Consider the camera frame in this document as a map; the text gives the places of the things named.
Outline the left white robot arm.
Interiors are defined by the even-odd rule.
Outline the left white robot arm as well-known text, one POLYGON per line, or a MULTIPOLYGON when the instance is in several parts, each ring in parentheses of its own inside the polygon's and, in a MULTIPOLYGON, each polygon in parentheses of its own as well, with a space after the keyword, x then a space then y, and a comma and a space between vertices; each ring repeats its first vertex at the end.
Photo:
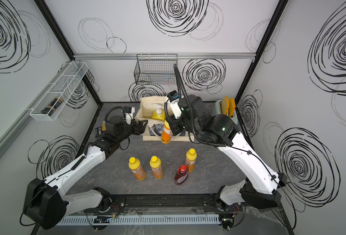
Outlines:
POLYGON ((103 121, 105 130, 87 151, 63 169, 46 177, 32 180, 27 187, 22 215, 47 230, 64 217, 87 209, 107 212, 113 206, 110 193, 95 187, 84 193, 68 195, 70 188, 91 169, 120 149, 121 142, 145 132, 148 121, 135 120, 125 107, 110 109, 103 121))

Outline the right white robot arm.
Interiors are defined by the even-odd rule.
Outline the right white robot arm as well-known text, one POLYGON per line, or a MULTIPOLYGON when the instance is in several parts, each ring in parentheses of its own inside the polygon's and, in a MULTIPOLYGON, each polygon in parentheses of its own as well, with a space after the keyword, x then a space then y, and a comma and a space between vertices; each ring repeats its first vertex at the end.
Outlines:
POLYGON ((246 203, 257 209, 275 208, 280 204, 281 189, 287 184, 284 173, 272 170, 246 141, 241 129, 225 114, 212 116, 202 99, 187 94, 177 64, 173 65, 177 90, 167 95, 164 109, 174 135, 182 132, 193 134, 203 145, 218 148, 245 174, 245 180, 231 186, 222 186, 215 202, 218 208, 246 203))

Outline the cream canvas shopping bag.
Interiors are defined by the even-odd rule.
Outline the cream canvas shopping bag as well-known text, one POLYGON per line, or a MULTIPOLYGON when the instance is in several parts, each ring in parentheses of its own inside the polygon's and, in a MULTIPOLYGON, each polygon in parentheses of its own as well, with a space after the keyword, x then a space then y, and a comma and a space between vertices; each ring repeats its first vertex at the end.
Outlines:
POLYGON ((137 121, 147 120, 147 126, 145 128, 143 141, 161 141, 161 135, 164 129, 164 121, 153 119, 153 113, 157 109, 162 110, 162 114, 165 114, 164 103, 168 102, 166 96, 152 96, 140 99, 140 108, 136 114, 135 119, 137 121))

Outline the yellow pump soap bottle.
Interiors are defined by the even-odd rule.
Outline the yellow pump soap bottle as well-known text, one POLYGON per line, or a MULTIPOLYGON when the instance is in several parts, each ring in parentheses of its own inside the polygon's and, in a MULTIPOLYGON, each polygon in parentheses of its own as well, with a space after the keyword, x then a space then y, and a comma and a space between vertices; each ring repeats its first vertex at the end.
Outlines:
POLYGON ((156 110, 152 114, 152 119, 165 121, 166 115, 164 108, 160 104, 153 104, 153 107, 156 108, 156 110))

